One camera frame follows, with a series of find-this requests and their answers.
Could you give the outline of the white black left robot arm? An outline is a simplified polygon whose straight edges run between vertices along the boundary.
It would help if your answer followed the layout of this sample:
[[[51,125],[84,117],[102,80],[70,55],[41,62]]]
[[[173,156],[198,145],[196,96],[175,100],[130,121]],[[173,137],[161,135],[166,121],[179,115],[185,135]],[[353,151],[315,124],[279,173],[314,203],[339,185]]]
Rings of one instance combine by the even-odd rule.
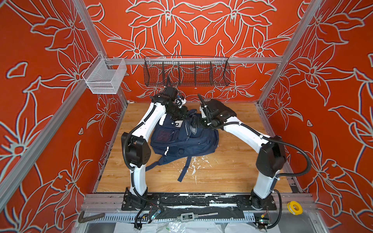
[[[176,120],[186,119],[188,109],[185,105],[178,107],[173,101],[166,99],[157,102],[152,100],[140,122],[129,133],[121,138],[123,160],[130,171],[130,193],[144,202],[151,202],[147,196],[146,164],[151,157],[148,140],[157,123],[167,114]]]

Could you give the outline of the navy blue student backpack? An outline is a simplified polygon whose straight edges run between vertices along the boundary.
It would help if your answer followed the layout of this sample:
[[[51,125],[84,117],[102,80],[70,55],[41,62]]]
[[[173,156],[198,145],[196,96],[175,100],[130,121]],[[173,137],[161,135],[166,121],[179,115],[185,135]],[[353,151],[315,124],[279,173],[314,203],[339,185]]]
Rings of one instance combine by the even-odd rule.
[[[173,120],[170,114],[166,114],[159,120],[151,135],[151,147],[156,154],[161,155],[161,158],[148,165],[146,171],[186,158],[185,166],[178,178],[181,182],[192,158],[215,152],[219,144],[219,132],[206,128],[193,128],[202,116],[197,113],[197,110],[190,110],[188,116],[189,118],[185,120]]]

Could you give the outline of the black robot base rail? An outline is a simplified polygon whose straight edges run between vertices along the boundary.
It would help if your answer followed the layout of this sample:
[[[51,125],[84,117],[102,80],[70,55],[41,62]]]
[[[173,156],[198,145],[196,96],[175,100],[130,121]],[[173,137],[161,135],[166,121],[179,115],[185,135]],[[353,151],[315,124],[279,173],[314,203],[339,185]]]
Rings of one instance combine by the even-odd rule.
[[[170,208],[234,207],[243,211],[274,211],[273,197],[260,203],[252,202],[250,193],[149,193],[149,206]]]

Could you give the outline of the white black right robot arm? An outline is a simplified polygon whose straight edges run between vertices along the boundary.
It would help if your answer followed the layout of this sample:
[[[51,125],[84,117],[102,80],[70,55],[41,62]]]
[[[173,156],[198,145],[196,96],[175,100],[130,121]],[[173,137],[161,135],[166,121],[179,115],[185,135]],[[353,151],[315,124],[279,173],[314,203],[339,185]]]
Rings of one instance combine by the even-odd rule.
[[[251,205],[260,210],[269,196],[275,191],[275,185],[281,177],[299,177],[311,170],[311,159],[302,149],[284,142],[278,136],[265,135],[240,121],[236,112],[216,99],[201,99],[201,125],[208,129],[222,129],[249,145],[258,153],[256,168],[258,177],[251,191]],[[285,147],[297,150],[306,159],[306,168],[298,173],[282,173],[286,162]]]

